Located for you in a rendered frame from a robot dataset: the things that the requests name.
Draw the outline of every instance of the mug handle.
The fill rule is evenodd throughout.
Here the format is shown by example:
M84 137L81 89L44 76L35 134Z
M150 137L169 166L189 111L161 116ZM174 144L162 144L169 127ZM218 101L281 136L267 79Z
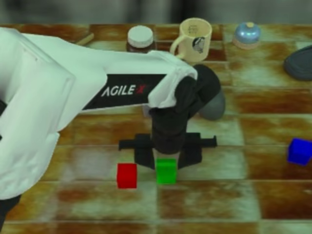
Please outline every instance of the mug handle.
M178 37L171 45L170 47L170 53L171 54L175 54L176 48L178 47L178 45L183 42L187 37L185 35L181 35L180 37ZM178 59L183 59L185 57L185 53L181 53L176 55L176 57Z

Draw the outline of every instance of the mug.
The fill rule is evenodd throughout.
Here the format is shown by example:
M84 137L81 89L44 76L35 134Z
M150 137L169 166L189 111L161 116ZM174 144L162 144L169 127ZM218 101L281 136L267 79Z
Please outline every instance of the mug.
M175 54L178 47L179 59L187 62L201 62L208 56L212 34L211 25L204 19L190 18L180 24L180 36L170 47Z

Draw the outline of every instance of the wooden table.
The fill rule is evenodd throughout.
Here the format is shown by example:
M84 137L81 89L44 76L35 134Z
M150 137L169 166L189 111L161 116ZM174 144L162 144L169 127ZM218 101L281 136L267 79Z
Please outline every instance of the wooden table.
M133 25L10 26L71 42L92 32L88 47L125 51ZM169 50L178 25L148 26L157 49ZM81 114L61 132L47 172L8 215L3 233L312 233L312 222L304 221L312 219L312 163L286 158L293 137L311 139L312 83L282 68L286 56L312 44L312 25L261 25L262 43L252 51L232 45L235 26L213 26L202 62L220 77L227 110L216 122L189 122L189 132L218 137L201 164L180 170L174 186L157 186L155 173L139 167L138 189L117 190L116 164L133 161L132 151L118 151L118 140L148 133L151 120L140 107Z

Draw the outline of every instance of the blue cube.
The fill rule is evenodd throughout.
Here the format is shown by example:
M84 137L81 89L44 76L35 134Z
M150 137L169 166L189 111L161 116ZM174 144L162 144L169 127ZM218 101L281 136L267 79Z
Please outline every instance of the blue cube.
M298 138L292 139L288 147L288 162L306 166L312 157L312 142Z

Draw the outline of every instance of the white lid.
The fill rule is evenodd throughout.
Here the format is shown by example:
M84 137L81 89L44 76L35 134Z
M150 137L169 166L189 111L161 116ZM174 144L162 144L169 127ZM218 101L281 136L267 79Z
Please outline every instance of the white lid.
M146 26L135 26L128 32L128 43L135 48L145 48L154 41L153 31Z

